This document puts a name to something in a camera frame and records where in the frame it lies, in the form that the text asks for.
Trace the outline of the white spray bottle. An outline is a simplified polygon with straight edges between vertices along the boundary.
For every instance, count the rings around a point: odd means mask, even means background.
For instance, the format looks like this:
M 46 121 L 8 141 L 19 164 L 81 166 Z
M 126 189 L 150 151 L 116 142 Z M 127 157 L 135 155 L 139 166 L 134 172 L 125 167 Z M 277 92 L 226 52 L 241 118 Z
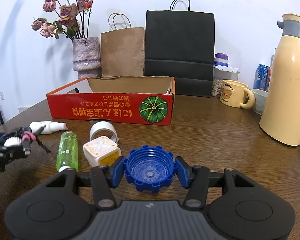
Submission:
M 39 121 L 30 123 L 30 129 L 33 134 L 51 134 L 59 131 L 67 131 L 68 127 L 64 122 Z

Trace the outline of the black paper bag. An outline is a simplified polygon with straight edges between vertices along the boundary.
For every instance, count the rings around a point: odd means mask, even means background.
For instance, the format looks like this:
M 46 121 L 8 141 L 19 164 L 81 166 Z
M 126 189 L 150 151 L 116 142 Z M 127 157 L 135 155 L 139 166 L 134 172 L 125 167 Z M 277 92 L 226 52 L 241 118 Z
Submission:
M 172 76 L 179 95 L 210 97 L 215 49 L 215 16 L 211 13 L 147 11 L 145 26 L 146 76 Z

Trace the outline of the white tape roll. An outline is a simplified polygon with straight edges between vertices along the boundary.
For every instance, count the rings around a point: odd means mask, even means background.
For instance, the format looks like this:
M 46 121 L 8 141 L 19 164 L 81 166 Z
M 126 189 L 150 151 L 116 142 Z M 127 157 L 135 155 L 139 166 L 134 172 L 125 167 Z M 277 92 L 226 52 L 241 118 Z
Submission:
M 90 133 L 89 133 L 90 140 L 94 140 L 100 136 L 107 136 L 115 143 L 119 142 L 119 137 L 117 135 L 114 126 L 107 121 L 96 122 L 95 124 L 93 124 L 93 126 L 90 129 Z

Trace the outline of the cream thermos jug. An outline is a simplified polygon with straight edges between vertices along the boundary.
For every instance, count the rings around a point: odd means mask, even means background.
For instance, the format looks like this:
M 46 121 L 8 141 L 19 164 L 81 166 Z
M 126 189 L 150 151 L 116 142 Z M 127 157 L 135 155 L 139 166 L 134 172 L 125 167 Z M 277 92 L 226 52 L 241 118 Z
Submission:
M 300 16 L 284 14 L 271 65 L 270 84 L 260 119 L 261 129 L 275 140 L 300 145 Z

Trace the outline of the purple lid container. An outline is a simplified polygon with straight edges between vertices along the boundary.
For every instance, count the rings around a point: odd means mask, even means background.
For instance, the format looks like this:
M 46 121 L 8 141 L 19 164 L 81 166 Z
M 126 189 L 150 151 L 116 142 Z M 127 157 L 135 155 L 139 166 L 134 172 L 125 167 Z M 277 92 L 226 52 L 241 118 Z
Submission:
M 229 66 L 229 56 L 223 53 L 215 53 L 214 62 L 215 66 Z

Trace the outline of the white cube charger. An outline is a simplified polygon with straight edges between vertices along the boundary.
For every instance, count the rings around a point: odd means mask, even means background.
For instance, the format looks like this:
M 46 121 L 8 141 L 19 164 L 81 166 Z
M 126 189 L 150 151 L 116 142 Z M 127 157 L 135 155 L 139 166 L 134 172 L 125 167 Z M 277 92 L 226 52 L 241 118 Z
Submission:
M 100 136 L 83 145 L 83 153 L 91 167 L 111 166 L 121 156 L 117 143 L 106 136 Z

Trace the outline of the brown paper bag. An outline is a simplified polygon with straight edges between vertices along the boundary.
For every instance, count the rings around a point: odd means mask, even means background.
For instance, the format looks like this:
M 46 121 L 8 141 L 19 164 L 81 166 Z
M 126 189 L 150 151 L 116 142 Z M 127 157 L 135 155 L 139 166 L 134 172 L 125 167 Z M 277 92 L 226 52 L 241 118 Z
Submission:
M 108 24 L 111 30 L 101 34 L 102 76 L 144 76 L 144 28 L 132 27 L 119 12 L 109 15 Z

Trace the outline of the dried pink roses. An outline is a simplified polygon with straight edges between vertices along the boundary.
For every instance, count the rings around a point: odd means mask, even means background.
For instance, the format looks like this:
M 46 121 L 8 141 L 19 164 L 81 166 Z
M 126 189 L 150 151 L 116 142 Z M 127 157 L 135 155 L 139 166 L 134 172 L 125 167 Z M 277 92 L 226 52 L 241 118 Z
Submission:
M 53 22 L 46 18 L 36 18 L 31 28 L 44 38 L 59 39 L 65 35 L 70 40 L 87 38 L 93 0 L 44 0 L 43 11 L 55 12 Z

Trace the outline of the green spray bottle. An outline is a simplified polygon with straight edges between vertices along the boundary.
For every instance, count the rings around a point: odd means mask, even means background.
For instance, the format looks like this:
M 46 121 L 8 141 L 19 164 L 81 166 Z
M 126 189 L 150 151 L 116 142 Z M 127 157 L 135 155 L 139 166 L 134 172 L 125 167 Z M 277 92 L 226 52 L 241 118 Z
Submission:
M 56 160 L 58 172 L 62 172 L 67 168 L 78 170 L 77 135 L 72 131 L 62 133 Z

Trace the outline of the clear jar white lid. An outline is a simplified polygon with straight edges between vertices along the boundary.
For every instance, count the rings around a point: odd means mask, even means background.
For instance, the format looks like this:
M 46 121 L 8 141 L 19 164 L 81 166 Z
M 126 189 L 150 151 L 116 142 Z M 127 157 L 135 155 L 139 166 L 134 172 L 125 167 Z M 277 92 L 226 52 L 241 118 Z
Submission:
M 222 91 L 223 80 L 237 81 L 239 73 L 240 73 L 239 68 L 214 65 L 211 95 L 214 97 L 220 97 L 221 91 Z

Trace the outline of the purple textured vase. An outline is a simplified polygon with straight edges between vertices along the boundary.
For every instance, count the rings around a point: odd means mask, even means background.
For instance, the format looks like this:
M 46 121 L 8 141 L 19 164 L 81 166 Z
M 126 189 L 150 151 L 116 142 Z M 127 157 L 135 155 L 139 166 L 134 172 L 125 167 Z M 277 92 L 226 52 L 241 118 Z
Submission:
M 72 42 L 73 70 L 77 78 L 99 77 L 101 70 L 100 42 L 98 37 L 75 39 Z

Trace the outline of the blue ridged bottle cap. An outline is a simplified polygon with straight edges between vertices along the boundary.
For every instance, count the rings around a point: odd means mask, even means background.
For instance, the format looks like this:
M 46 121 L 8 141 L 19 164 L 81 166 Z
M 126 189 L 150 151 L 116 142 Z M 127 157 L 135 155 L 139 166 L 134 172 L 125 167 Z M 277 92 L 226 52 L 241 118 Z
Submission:
M 143 145 L 130 151 L 124 159 L 124 175 L 137 191 L 158 193 L 163 187 L 169 187 L 177 171 L 174 155 L 161 146 Z

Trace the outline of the pale green bowl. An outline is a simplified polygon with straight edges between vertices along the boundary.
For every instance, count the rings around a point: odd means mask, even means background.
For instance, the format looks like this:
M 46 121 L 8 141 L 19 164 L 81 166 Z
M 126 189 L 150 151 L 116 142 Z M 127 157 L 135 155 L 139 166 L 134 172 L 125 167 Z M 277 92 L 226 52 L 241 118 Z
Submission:
M 252 89 L 255 96 L 255 104 L 253 106 L 253 111 L 259 115 L 262 115 L 264 106 L 266 104 L 266 99 L 268 92 L 260 89 Z

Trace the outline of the yellow bear mug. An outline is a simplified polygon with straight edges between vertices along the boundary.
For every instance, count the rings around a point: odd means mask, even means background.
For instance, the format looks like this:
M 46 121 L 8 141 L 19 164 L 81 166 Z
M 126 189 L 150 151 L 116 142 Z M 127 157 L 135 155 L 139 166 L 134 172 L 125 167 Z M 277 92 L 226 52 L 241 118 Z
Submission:
M 255 104 L 255 96 L 245 83 L 223 80 L 220 102 L 230 107 L 251 109 Z

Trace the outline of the red cardboard pumpkin box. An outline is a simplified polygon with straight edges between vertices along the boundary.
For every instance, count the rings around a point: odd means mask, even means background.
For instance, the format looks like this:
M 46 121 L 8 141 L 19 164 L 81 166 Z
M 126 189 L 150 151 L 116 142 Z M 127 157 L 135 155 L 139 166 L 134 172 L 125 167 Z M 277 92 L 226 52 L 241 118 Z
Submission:
M 169 126 L 175 96 L 173 77 L 86 77 L 47 93 L 56 119 L 109 120 Z

